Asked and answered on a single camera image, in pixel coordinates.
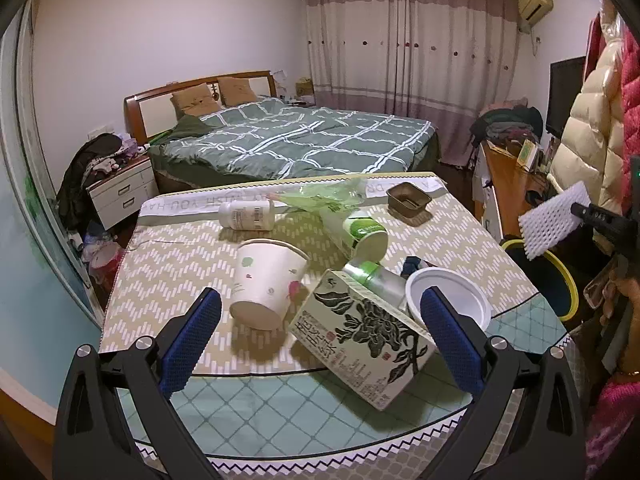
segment power outlet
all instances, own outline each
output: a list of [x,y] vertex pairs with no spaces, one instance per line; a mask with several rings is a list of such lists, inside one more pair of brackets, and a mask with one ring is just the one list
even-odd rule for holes
[[100,134],[114,134],[115,128],[112,124],[106,124],[105,126],[101,126],[100,128],[96,128],[94,131],[89,132],[86,136],[89,140],[95,139]]

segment screw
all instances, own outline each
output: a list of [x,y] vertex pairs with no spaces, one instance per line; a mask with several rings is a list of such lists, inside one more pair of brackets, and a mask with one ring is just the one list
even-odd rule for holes
[[154,340],[151,339],[148,335],[142,336],[136,341],[136,348],[138,350],[146,350],[154,343]]
[[492,337],[491,346],[496,350],[504,350],[505,348],[507,348],[507,340],[500,336]]
[[564,351],[557,346],[552,346],[549,353],[551,354],[551,357],[555,357],[556,359],[562,359],[564,357]]
[[76,355],[78,357],[86,357],[91,353],[91,347],[89,345],[82,345],[78,350],[76,350]]

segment brown plastic tray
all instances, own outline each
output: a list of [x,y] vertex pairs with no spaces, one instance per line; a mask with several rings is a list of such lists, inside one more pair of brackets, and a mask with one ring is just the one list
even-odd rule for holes
[[389,207],[405,218],[418,216],[431,202],[431,197],[427,193],[410,182],[401,182],[393,186],[387,190],[386,195]]

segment black screen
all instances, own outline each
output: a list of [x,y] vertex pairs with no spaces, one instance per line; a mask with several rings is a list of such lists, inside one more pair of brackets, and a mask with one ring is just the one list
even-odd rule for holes
[[562,137],[571,107],[582,89],[585,61],[586,57],[582,56],[551,64],[546,129],[556,137]]

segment white plastic bowl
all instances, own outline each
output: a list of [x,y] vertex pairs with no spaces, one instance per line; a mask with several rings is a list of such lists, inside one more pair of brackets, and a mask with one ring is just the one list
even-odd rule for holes
[[421,325],[420,299],[425,290],[437,286],[457,313],[471,317],[482,330],[491,321],[491,304],[474,282],[461,274],[440,267],[428,267],[414,272],[406,281],[405,293],[409,312]]

